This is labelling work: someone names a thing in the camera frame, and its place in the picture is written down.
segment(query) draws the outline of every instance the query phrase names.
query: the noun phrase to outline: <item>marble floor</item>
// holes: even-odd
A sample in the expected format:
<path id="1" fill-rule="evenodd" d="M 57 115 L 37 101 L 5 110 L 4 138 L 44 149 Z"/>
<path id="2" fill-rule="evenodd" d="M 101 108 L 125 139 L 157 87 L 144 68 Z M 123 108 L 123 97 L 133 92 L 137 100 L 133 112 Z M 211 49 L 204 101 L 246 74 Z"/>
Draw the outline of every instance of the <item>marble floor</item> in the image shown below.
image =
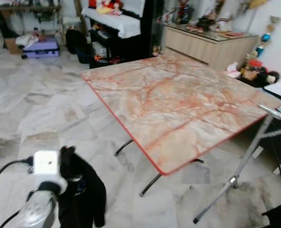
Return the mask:
<path id="1" fill-rule="evenodd" d="M 128 134 L 98 100 L 79 72 L 87 65 L 62 50 L 59 58 L 10 55 L 0 42 L 0 167 L 42 149 L 75 145 L 107 188 L 106 228 L 255 228 L 261 213 L 281 204 L 281 180 L 262 153 L 250 159 L 239 188 L 225 194 L 200 220 L 195 215 L 236 169 L 249 141 L 243 135 L 215 148 L 175 174 L 161 177 L 143 198 L 139 192 L 157 171 L 134 143 L 113 153 Z M 0 224 L 21 208 L 33 176 L 23 165 L 0 177 Z M 13 220 L 8 227 L 16 227 Z"/>

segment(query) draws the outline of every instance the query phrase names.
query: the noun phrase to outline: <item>black jacket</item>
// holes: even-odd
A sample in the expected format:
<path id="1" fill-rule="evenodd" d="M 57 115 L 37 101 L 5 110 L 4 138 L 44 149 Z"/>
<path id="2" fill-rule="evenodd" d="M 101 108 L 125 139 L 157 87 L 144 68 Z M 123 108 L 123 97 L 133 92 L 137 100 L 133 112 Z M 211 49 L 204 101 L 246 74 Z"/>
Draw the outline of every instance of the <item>black jacket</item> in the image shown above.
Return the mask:
<path id="1" fill-rule="evenodd" d="M 68 181 L 66 191 L 59 196 L 61 228 L 91 228 L 105 225 L 106 188 L 95 170 L 74 153 L 74 147 L 61 148 L 61 175 L 71 178 L 82 174 L 79 182 Z"/>

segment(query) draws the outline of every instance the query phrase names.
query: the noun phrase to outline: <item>marble-pattern tabletop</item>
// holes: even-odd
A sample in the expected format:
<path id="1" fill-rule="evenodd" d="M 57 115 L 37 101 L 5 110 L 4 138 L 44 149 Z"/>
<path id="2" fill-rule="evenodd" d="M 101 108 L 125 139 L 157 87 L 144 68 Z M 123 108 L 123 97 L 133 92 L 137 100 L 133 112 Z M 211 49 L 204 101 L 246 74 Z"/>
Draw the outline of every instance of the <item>marble-pattern tabletop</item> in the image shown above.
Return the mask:
<path id="1" fill-rule="evenodd" d="M 162 175 L 263 118 L 281 101 L 174 52 L 82 72 Z"/>

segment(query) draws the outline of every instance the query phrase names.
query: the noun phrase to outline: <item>red table edge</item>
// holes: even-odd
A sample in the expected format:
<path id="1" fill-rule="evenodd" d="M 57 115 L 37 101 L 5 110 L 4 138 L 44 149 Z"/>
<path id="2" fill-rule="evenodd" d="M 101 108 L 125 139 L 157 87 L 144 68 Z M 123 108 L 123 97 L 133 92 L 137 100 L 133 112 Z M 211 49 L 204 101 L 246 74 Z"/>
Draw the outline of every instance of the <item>red table edge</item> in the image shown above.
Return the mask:
<path id="1" fill-rule="evenodd" d="M 233 135 L 223 139 L 222 141 L 220 141 L 219 143 L 215 144 L 212 147 L 207 148 L 204 152 L 202 152 L 201 154 L 195 156 L 193 159 L 187 161 L 186 163 L 178 166 L 177 168 L 175 168 L 174 170 L 170 171 L 170 172 L 163 172 L 158 166 L 157 164 L 150 158 L 150 156 L 147 154 L 147 152 L 144 150 L 144 148 L 137 142 L 137 140 L 133 137 L 133 135 L 128 131 L 128 129 L 125 127 L 125 125 L 120 121 L 120 119 L 115 115 L 115 113 L 111 110 L 111 108 L 107 105 L 107 103 L 101 98 L 101 96 L 99 96 L 99 94 L 95 91 L 95 89 L 90 85 L 90 83 L 87 81 L 87 79 L 84 78 L 83 73 L 81 73 L 81 77 L 83 78 L 83 80 L 89 85 L 89 87 L 95 92 L 95 94 L 98 96 L 98 98 L 103 102 L 103 104 L 108 108 L 108 110 L 112 113 L 112 115 L 115 117 L 115 119 L 121 124 L 121 126 L 125 129 L 125 131 L 130 135 L 130 137 L 133 139 L 133 141 L 138 145 L 138 147 L 143 151 L 143 153 L 145 154 L 145 156 L 148 158 L 148 160 L 153 164 L 153 166 L 158 170 L 158 172 L 163 175 L 163 176 L 168 176 L 173 174 L 174 172 L 180 170 L 181 168 L 183 168 L 184 166 L 190 164 L 190 162 L 192 162 L 194 159 L 199 158 L 201 156 L 203 156 L 204 154 L 208 153 L 209 151 L 211 151 L 213 148 L 221 145 L 222 143 L 226 142 L 227 140 L 235 137 L 237 134 L 241 133 L 242 131 L 244 131 L 245 129 L 249 128 L 251 125 L 259 122 L 260 120 L 262 120 L 263 118 L 265 118 L 268 114 L 266 113 L 266 115 L 263 115 L 262 117 L 260 117 L 259 119 L 257 119 L 256 121 L 253 121 L 252 123 L 250 123 L 249 125 L 245 126 L 244 128 L 242 128 L 241 130 L 237 131 L 236 133 L 234 133 Z"/>

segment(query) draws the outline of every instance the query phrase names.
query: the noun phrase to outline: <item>purple suitcase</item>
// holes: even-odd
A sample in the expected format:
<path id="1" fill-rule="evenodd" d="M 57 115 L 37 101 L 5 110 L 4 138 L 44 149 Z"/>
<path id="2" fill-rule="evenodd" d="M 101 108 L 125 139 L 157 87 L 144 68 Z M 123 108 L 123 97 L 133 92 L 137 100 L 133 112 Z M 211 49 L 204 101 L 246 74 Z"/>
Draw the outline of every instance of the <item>purple suitcase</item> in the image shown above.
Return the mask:
<path id="1" fill-rule="evenodd" d="M 23 48 L 22 58 L 58 57 L 59 46 L 55 38 L 47 38 L 46 41 L 36 42 Z"/>

